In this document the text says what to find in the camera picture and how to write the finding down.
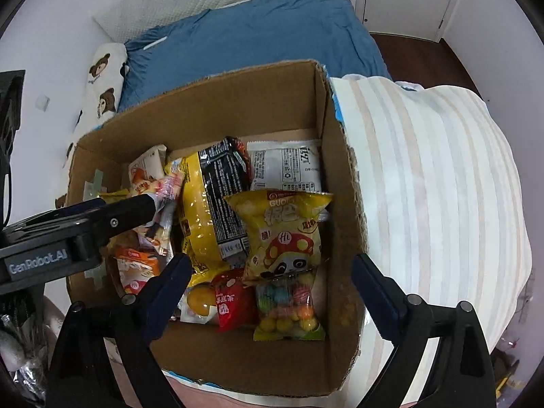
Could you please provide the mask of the orange panda snack bag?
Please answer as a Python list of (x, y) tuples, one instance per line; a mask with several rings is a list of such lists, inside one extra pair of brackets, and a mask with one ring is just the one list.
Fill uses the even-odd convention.
[(163, 258), (154, 250), (115, 245), (114, 259), (123, 291), (137, 295), (147, 282), (162, 272)]

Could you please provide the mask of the clear egg yolk pastry packet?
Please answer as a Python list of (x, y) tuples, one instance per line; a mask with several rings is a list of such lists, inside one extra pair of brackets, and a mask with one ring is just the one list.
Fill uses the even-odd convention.
[(178, 303), (180, 321), (194, 324), (218, 324), (215, 288), (211, 283), (188, 287)]

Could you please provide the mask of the dark red snack bag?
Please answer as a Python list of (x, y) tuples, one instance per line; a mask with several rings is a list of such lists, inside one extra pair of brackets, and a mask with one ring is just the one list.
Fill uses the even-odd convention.
[(145, 225), (134, 229), (142, 247), (152, 247), (159, 256), (169, 253), (171, 226), (178, 197), (184, 183), (184, 173), (165, 175), (158, 180), (137, 178), (131, 186), (130, 196), (148, 194), (155, 201), (156, 213)]

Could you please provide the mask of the red small snack packet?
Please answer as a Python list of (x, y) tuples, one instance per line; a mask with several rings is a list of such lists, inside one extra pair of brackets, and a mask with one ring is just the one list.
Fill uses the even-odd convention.
[(245, 286), (243, 273), (242, 268), (232, 269), (216, 275), (212, 280), (221, 333), (256, 324), (257, 306), (254, 289)]

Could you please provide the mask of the yellow panda snack bag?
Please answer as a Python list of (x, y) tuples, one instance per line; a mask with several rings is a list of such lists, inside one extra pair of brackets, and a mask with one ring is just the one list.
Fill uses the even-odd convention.
[(255, 190), (225, 198), (245, 227), (250, 252), (243, 280), (274, 280), (322, 263), (319, 217), (333, 200), (328, 192)]

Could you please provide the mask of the yellow chips snack bag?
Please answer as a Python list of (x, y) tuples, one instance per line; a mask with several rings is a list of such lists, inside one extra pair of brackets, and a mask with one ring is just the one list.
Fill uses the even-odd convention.
[(122, 189), (116, 192), (100, 192), (98, 197), (104, 201), (105, 204), (115, 204), (123, 201), (130, 196), (130, 192), (127, 189)]

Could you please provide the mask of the white chocolate stick packet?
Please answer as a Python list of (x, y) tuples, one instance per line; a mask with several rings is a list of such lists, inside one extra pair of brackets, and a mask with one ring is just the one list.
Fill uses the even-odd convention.
[(152, 182), (165, 176), (163, 166), (166, 153), (165, 145), (158, 144), (149, 148), (128, 166), (131, 195), (142, 194)]

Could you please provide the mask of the striped cream blanket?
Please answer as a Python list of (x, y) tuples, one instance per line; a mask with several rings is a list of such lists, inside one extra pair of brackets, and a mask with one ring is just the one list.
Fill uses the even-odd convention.
[(293, 63), (199, 81), (159, 103), (175, 148), (319, 131), (335, 226), (324, 342), (255, 343), (175, 322), (152, 344), (164, 370), (225, 391), (354, 405), (393, 350), (347, 282), (357, 250), (431, 304), (472, 303), (488, 346), (498, 343), (532, 252), (510, 144), (474, 92), (326, 79)]

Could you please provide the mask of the yellow black snack bag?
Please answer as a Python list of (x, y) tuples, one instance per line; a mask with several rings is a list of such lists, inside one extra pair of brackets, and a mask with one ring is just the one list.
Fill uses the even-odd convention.
[(210, 282), (217, 274), (242, 267), (249, 251), (248, 239), (245, 239), (248, 243), (245, 253), (239, 253), (226, 260), (219, 254), (200, 172), (198, 152), (172, 160), (165, 167), (165, 171), (169, 174), (179, 171), (184, 173), (178, 217), (184, 233), (183, 253), (189, 256), (193, 268), (189, 285)]

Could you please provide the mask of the colourful candy balls bag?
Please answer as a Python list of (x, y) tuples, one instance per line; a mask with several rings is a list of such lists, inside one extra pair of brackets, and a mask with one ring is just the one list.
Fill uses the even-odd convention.
[(255, 287), (259, 322), (256, 342), (278, 340), (322, 341), (321, 325), (312, 299), (313, 273), (303, 273), (263, 282)]

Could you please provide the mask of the bear print long pillow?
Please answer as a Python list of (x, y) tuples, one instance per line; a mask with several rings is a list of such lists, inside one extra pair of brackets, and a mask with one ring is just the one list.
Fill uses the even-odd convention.
[(66, 203), (69, 170), (79, 139), (101, 127), (117, 113), (127, 71), (127, 60), (126, 48), (120, 42), (102, 44), (91, 60), (81, 109), (62, 165), (59, 197), (54, 203), (56, 208), (61, 208)]

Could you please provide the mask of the black snack packet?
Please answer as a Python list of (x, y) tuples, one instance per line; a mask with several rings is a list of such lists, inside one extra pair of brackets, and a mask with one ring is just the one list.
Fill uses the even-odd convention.
[(248, 247), (245, 228), (225, 200), (248, 191), (251, 184), (250, 161), (242, 141), (226, 136), (199, 151), (198, 162), (221, 258), (226, 260), (245, 253)]

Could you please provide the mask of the cardboard box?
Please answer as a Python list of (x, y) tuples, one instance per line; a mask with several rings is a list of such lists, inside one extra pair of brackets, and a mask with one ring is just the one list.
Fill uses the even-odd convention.
[[(236, 141), (316, 138), (321, 187), (252, 191), (260, 170)], [(235, 258), (217, 278), (219, 314), (242, 327), (170, 322), (150, 349), (160, 369), (224, 390), (318, 397), (338, 390), (359, 348), (360, 299), (350, 279), (364, 249), (351, 158), (325, 70), (313, 61), (245, 68), (119, 113), (75, 145), (66, 200), (96, 172), (109, 191), (139, 189), (133, 163), (163, 145), (186, 172), (177, 222), (200, 264)]]

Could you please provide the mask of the white barcode snack packet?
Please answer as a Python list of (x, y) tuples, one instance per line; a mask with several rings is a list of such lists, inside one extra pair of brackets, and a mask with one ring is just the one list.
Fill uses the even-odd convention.
[(248, 142), (251, 190), (323, 192), (320, 148), (319, 139)]

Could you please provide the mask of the blue bed sheet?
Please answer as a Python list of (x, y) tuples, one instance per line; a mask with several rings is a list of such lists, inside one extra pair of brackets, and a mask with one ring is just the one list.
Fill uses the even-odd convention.
[(245, 67), (314, 60), (333, 78), (388, 77), (350, 0), (250, 0), (147, 30), (125, 44), (118, 109)]

